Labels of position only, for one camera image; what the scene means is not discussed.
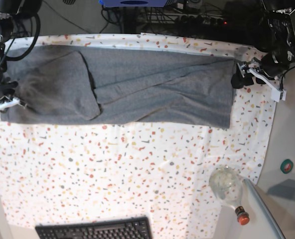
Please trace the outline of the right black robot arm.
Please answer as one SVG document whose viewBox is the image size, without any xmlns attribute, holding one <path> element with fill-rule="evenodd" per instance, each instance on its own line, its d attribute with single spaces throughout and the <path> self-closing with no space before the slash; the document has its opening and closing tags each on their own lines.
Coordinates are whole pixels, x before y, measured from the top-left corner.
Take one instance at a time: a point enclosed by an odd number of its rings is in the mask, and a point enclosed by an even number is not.
<svg viewBox="0 0 295 239">
<path fill-rule="evenodd" d="M 38 11 L 41 0 L 0 0 L 0 111 L 25 103 L 15 96 L 18 87 L 17 81 L 11 81 L 4 74 L 7 71 L 8 61 L 19 61 L 25 58 L 34 48 L 40 34 L 41 22 Z M 22 34 L 27 34 L 23 21 L 35 19 L 36 30 L 33 41 L 28 49 L 19 56 L 7 56 L 14 41 Z"/>
</svg>

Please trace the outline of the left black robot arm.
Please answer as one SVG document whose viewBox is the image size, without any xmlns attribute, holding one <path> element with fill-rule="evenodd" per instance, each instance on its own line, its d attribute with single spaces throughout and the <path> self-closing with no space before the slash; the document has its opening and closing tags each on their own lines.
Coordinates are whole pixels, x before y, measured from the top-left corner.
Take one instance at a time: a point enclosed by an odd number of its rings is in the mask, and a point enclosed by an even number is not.
<svg viewBox="0 0 295 239">
<path fill-rule="evenodd" d="M 285 75 L 295 63 L 295 0 L 261 0 L 259 4 L 246 20 L 246 35 L 265 56 L 238 63 L 231 84 L 241 89 L 277 79 L 283 93 Z"/>
</svg>

